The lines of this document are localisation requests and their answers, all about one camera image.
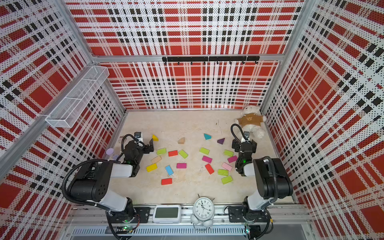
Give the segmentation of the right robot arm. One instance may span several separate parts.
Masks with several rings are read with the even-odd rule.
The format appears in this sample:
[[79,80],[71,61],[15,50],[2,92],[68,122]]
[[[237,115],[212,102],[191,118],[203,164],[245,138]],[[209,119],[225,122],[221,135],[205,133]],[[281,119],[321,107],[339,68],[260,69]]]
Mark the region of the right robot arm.
[[230,221],[269,222],[270,214],[267,212],[267,207],[278,199],[293,195],[292,181],[281,159],[269,156],[253,158],[257,143],[250,139],[248,132],[243,132],[240,125],[232,124],[231,133],[234,137],[232,148],[239,154],[235,169],[242,177],[255,177],[257,190],[244,198],[241,209],[229,207]]

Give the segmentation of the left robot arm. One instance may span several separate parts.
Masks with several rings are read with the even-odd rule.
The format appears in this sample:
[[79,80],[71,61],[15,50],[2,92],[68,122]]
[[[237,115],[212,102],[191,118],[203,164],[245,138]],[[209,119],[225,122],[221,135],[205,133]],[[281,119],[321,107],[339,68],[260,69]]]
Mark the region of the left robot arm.
[[135,210],[132,199],[110,190],[109,184],[112,178],[136,177],[143,156],[152,152],[154,141],[144,144],[140,132],[124,135],[121,153],[115,160],[87,160],[69,170],[63,179],[62,194],[74,204],[105,210],[111,223],[146,223],[150,209]]

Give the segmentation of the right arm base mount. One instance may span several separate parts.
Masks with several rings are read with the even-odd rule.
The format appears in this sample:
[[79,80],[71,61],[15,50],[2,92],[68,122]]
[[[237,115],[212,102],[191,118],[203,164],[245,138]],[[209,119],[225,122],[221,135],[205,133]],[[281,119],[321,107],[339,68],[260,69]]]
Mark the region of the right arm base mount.
[[267,211],[253,211],[246,207],[228,206],[231,223],[267,223],[271,216]]

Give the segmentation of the yellow triangle block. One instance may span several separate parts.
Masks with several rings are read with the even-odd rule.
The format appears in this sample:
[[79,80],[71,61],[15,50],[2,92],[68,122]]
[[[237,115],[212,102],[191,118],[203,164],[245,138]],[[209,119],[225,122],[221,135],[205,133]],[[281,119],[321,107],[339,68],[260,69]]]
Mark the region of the yellow triangle block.
[[155,142],[158,142],[158,141],[159,141],[159,138],[156,137],[155,135],[152,135],[152,139],[153,139]]

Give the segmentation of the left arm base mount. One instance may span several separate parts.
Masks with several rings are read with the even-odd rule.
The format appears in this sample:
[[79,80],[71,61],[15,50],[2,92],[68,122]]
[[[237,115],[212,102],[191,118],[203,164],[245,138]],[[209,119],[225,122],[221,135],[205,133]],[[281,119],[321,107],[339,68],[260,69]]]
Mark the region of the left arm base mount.
[[133,207],[123,212],[107,212],[107,219],[112,224],[145,224],[150,217],[151,208]]

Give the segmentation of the natural wood triangle block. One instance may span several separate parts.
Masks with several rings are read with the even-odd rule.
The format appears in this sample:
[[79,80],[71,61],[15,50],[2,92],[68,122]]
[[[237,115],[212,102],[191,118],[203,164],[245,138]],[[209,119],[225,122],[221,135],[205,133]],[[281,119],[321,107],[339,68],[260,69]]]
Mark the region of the natural wood triangle block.
[[185,143],[185,138],[181,138],[178,140],[178,144],[183,145]]

